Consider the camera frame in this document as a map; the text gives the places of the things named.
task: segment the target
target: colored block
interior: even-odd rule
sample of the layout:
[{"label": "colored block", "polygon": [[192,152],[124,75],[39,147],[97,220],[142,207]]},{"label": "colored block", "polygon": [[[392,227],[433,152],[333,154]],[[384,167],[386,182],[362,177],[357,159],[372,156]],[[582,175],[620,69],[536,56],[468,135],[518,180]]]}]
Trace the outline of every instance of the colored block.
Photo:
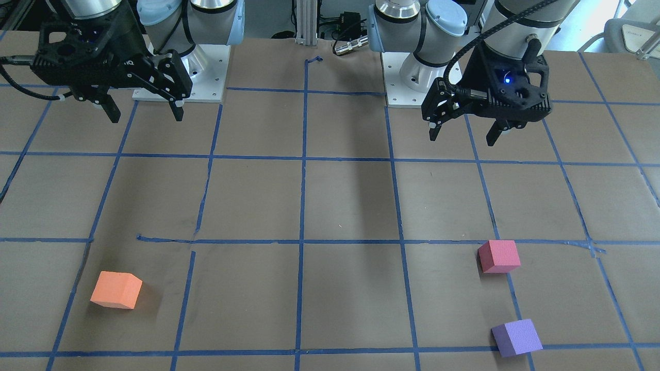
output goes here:
[{"label": "colored block", "polygon": [[493,335],[502,357],[543,349],[532,320],[521,320],[493,327]]},{"label": "colored block", "polygon": [[130,273],[101,271],[90,301],[108,308],[133,309],[142,281]]},{"label": "colored block", "polygon": [[520,257],[515,242],[490,240],[479,248],[481,269],[484,273],[509,273],[520,267]]}]

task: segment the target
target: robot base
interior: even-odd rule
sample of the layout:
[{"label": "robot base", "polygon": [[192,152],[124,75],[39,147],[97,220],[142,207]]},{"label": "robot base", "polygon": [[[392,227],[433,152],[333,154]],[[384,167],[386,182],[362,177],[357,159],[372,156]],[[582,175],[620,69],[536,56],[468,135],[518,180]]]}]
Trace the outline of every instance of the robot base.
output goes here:
[{"label": "robot base", "polygon": [[[201,71],[192,74],[193,90],[190,98],[186,102],[202,103],[222,103],[225,91],[225,82],[227,78],[227,68],[229,68],[229,56],[231,46],[227,45],[199,45],[203,53],[193,55],[191,53],[186,67],[190,65],[199,66]],[[147,102],[165,102],[165,99],[157,94],[149,92],[147,89],[136,89],[133,92],[134,100],[144,100]]]},{"label": "robot base", "polygon": [[[410,53],[382,53],[383,75],[387,91],[387,106],[392,108],[419,108],[426,98],[426,92],[418,92],[409,88],[402,80],[401,66]],[[457,83],[462,73],[458,64],[449,74],[449,80]]]}]

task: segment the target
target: floor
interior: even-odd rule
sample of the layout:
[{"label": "floor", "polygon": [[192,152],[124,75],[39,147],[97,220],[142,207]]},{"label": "floor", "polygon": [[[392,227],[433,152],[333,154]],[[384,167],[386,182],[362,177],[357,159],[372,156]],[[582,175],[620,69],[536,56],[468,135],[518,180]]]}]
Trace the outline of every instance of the floor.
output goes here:
[{"label": "floor", "polygon": [[[183,123],[0,85],[0,370],[660,369],[647,64],[548,52],[555,111],[487,147],[474,116],[429,142],[377,54],[329,48],[247,39]],[[480,273],[494,238],[522,267]],[[101,270],[144,281],[134,310],[89,302]],[[500,357],[491,327],[521,318],[544,350]]]}]

